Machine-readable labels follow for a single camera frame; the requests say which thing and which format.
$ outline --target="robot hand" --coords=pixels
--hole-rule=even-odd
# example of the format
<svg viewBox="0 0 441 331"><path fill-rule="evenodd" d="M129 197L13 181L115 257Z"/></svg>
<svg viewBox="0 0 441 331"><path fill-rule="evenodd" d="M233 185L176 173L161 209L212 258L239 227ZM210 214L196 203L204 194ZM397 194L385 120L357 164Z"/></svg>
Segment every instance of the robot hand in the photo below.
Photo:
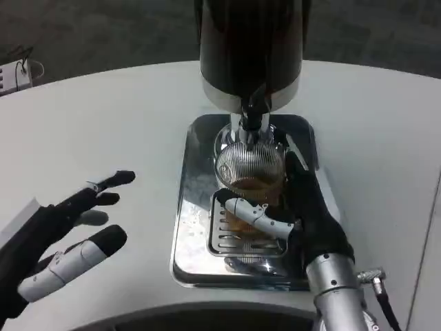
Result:
<svg viewBox="0 0 441 331"><path fill-rule="evenodd" d="M249 225L286 239L288 247L301 247L303 268L319 313L315 330L378 331L376 320L366 311L360 295L360 284L371 282L389 324L399 331L382 285L382 270L359 275L354 272L353 248L328 210L316 173L307 169L294 152L286 154L285 162L289 210L260 205L227 189L220 190L217 199Z"/></svg>
<svg viewBox="0 0 441 331"><path fill-rule="evenodd" d="M118 171L98 183L88 182L58 205L42 207L33 200L0 232L0 322L19 316L29 302L57 291L124 245L125 232L111 225L65 252L39 261L74 226L104 224L107 214L91 209L117 203L118 194L103 191L134 179L134 172Z"/></svg>

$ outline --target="drip tray grate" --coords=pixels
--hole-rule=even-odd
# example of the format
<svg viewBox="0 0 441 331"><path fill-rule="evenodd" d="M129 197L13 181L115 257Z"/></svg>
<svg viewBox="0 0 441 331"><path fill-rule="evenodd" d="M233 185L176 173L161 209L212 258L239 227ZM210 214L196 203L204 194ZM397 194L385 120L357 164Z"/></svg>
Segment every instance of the drip tray grate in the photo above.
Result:
<svg viewBox="0 0 441 331"><path fill-rule="evenodd" d="M236 257L279 257L286 242L264 234L225 210L212 198L208 248L212 254Z"/></svg>

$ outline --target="metal base plate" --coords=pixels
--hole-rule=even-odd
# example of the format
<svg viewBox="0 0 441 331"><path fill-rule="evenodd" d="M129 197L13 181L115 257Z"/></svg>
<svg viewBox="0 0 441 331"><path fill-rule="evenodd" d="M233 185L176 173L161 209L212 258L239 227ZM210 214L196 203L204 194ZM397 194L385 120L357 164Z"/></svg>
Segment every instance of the metal base plate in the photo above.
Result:
<svg viewBox="0 0 441 331"><path fill-rule="evenodd" d="M243 254L243 251L220 250L220 241L211 240L214 223L210 210L212 215L220 215L222 211L216 206L212 208L212 196L219 189L214 174L214 141L228 123L229 115L211 114L197 118L189 127L176 215L172 274L182 285L192 287L306 290L307 280L295 248L284 248L277 243L278 247L268 254L263 250L253 252L250 246ZM317 155L311 126L296 115L271 115L270 123L289 134L305 161L314 167ZM221 218L215 218L214 222L220 223Z"/></svg>

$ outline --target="coffee machine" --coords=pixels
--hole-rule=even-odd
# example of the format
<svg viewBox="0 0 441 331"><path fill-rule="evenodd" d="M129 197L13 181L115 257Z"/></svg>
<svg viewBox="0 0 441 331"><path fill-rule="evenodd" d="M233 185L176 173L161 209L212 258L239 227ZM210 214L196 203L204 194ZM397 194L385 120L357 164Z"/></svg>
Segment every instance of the coffee machine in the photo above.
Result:
<svg viewBox="0 0 441 331"><path fill-rule="evenodd" d="M305 169L315 171L329 212L341 220L313 128L294 114L270 115L297 93L310 3L195 0L203 89L229 114L201 116L187 133L171 260L172 274L183 285L308 288L298 247L250 228L241 232L226 220L225 206L215 199L214 164L231 144L295 152Z"/></svg>

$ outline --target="gray carpet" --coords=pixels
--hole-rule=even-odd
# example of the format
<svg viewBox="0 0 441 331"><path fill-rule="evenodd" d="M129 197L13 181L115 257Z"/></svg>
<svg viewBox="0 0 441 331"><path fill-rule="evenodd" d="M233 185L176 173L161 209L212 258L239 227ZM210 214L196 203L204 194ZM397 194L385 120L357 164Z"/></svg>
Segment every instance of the gray carpet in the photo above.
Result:
<svg viewBox="0 0 441 331"><path fill-rule="evenodd" d="M441 0L313 0L306 59L441 78ZM34 45L47 83L197 59L192 0L0 0L0 54Z"/></svg>

